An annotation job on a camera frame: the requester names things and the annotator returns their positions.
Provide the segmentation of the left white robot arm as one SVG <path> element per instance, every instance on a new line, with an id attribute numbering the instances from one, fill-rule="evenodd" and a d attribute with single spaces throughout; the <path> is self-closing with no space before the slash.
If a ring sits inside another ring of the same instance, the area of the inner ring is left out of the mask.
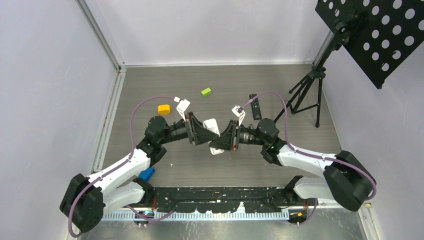
<path id="1" fill-rule="evenodd" d="M 74 238 L 92 230 L 101 218 L 120 207 L 138 203 L 148 207 L 154 199 L 154 188 L 141 178 L 122 186 L 122 183 L 152 167 L 166 154 L 164 144 L 188 139 L 201 145 L 219 137 L 214 118 L 199 121 L 192 112 L 168 125 L 162 116 L 154 116 L 144 132 L 142 141 L 131 152 L 111 166 L 84 176 L 75 175 L 60 203 L 60 211 L 68 218 L 68 231 Z"/>

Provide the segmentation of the white remote control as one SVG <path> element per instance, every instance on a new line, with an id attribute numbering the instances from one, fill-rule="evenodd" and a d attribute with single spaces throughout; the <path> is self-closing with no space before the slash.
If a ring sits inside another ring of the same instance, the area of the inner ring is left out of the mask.
<path id="1" fill-rule="evenodd" d="M 204 120 L 202 122 L 202 126 L 206 129 L 210 130 L 211 132 L 217 134 L 218 136 L 220 136 L 219 127 L 218 127 L 218 124 L 217 124 L 217 121 L 216 121 L 215 118 L 210 118 L 210 119 Z M 222 154 L 224 152 L 223 149 L 214 148 L 214 147 L 210 147 L 209 150 L 210 150 L 212 155 L 219 155 L 219 154 Z"/>

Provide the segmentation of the blue green toy brick stack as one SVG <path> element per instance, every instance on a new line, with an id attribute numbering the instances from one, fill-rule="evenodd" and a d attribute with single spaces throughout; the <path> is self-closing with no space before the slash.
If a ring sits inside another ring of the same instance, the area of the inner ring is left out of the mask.
<path id="1" fill-rule="evenodd" d="M 137 177 L 143 179 L 146 182 L 148 182 L 151 179 L 151 177 L 154 175 L 155 171 L 156 170 L 153 167 L 149 167 L 148 169 L 141 171 L 138 174 Z"/>

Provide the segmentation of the black perforated panel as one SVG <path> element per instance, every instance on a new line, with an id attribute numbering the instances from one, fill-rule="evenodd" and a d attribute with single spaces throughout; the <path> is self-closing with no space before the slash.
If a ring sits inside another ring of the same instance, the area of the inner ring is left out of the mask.
<path id="1" fill-rule="evenodd" d="M 422 0 L 319 0 L 315 11 L 377 89 L 424 41 Z"/>

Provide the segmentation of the green block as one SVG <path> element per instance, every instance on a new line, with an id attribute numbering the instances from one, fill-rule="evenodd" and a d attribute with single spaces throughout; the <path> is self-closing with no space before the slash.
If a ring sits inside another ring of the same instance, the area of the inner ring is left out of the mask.
<path id="1" fill-rule="evenodd" d="M 212 93 L 212 90 L 208 87 L 203 89 L 200 93 L 202 97 L 206 97 Z"/>

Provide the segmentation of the black remote control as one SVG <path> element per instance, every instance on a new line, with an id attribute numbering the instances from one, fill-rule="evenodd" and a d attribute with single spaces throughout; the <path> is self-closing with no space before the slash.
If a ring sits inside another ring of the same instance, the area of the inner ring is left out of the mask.
<path id="1" fill-rule="evenodd" d="M 252 100 L 250 105 L 251 105 L 251 111 L 252 111 L 253 119 L 254 120 L 261 120 L 262 114 L 261 114 L 261 109 L 260 109 L 259 100 L 257 98 L 257 94 L 255 94 L 255 93 L 250 94 L 249 98 Z"/>

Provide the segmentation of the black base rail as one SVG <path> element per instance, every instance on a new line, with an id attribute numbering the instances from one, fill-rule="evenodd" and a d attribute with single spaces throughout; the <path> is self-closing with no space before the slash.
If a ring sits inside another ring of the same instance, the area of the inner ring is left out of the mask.
<path id="1" fill-rule="evenodd" d="M 282 187 L 156 187 L 133 208 L 148 208 L 160 213 L 213 214 L 234 213 L 244 208 L 246 213 L 276 213 L 288 207 L 313 207 L 313 199 L 300 199 Z"/>

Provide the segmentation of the orange yellow block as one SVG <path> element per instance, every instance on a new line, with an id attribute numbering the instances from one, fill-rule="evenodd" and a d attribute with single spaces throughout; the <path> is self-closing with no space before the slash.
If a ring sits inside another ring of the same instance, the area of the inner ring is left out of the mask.
<path id="1" fill-rule="evenodd" d="M 169 104 L 161 104 L 157 107 L 157 113 L 159 115 L 168 115 L 172 112 L 172 108 Z"/>

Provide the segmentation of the aluminium frame post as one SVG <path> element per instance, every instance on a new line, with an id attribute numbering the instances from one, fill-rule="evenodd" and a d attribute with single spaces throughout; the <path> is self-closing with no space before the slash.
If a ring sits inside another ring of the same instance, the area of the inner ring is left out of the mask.
<path id="1" fill-rule="evenodd" d="M 94 3 L 90 3 L 89 0 L 76 0 L 75 2 L 80 8 L 81 13 L 85 17 L 88 25 L 93 31 L 95 37 L 97 38 L 101 48 L 104 50 L 112 66 L 115 68 L 117 73 L 121 72 L 124 63 L 120 62 L 117 56 L 114 54 L 112 46 L 108 42 L 105 36 L 105 32 L 102 30 L 99 24 L 100 17 L 95 16 L 95 14 L 93 13 Z"/>

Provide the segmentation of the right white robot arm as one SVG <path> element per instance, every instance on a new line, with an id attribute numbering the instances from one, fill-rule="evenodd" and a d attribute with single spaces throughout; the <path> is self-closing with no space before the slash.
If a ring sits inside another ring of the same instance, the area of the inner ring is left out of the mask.
<path id="1" fill-rule="evenodd" d="M 257 127 L 245 127 L 232 121 L 209 146 L 235 151 L 239 144 L 258 145 L 268 163 L 315 175 L 314 178 L 296 176 L 285 186 L 285 198 L 291 205 L 299 205 L 306 199 L 328 199 L 356 212 L 376 195 L 376 180 L 351 152 L 328 154 L 299 148 L 279 138 L 279 133 L 269 118 L 260 120 Z"/>

